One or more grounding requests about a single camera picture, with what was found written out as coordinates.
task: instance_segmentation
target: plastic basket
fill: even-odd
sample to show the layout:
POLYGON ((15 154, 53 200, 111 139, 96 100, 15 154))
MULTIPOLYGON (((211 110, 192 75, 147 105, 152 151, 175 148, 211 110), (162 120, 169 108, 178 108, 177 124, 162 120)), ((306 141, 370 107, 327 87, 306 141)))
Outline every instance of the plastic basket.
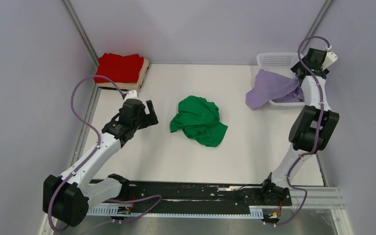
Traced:
MULTIPOLYGON (((290 78, 295 77, 290 69, 298 62, 297 52, 262 53, 257 55, 257 64, 261 69, 290 78)), ((271 108, 303 107, 304 105, 304 102, 276 103, 269 100, 271 108)))

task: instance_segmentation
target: folded red cloth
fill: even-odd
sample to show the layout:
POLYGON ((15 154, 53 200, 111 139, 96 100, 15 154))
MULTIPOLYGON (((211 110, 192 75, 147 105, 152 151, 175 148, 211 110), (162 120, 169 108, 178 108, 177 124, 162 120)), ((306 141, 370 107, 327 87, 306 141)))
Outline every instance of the folded red cloth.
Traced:
MULTIPOLYGON (((139 57, 138 54, 121 56, 104 53, 98 61, 100 65, 96 75, 103 75, 114 82, 124 83, 136 83, 143 65, 143 57, 139 57)), ((95 78, 94 81, 96 83, 106 82, 103 78, 95 78)))

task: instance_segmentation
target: wall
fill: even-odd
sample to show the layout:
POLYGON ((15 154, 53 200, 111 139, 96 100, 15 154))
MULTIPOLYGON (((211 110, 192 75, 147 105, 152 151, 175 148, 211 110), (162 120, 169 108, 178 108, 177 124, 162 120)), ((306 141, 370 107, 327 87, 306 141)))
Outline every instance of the wall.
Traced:
POLYGON ((71 0, 98 56, 153 63, 256 64, 296 51, 325 0, 71 0))
POLYGON ((376 234, 376 0, 337 0, 316 34, 339 55, 326 92, 341 117, 320 161, 355 234, 376 234))
POLYGON ((0 234, 37 234, 43 181, 71 162, 81 128, 70 95, 91 70, 60 1, 0 1, 0 234))

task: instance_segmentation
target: green cloth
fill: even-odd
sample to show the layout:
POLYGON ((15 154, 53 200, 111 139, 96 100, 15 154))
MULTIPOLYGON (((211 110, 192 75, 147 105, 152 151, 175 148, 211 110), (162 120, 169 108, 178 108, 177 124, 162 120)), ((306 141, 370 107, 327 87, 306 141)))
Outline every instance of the green cloth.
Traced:
POLYGON ((227 131, 214 102, 193 95, 179 102, 178 114, 169 126, 171 133, 182 130, 188 138, 208 147, 217 147, 227 131))

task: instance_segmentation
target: stack of folded cloth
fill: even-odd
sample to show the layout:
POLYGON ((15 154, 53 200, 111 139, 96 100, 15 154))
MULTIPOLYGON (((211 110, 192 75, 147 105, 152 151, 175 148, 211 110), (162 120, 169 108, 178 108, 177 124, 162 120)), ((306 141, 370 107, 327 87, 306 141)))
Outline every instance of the stack of folded cloth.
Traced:
MULTIPOLYGON (((113 80, 122 90, 139 91, 142 87, 150 62, 138 54, 121 56, 105 53, 99 58, 100 65, 96 75, 103 75, 113 80)), ((103 78, 94 81, 101 88, 115 89, 114 85, 103 78)))

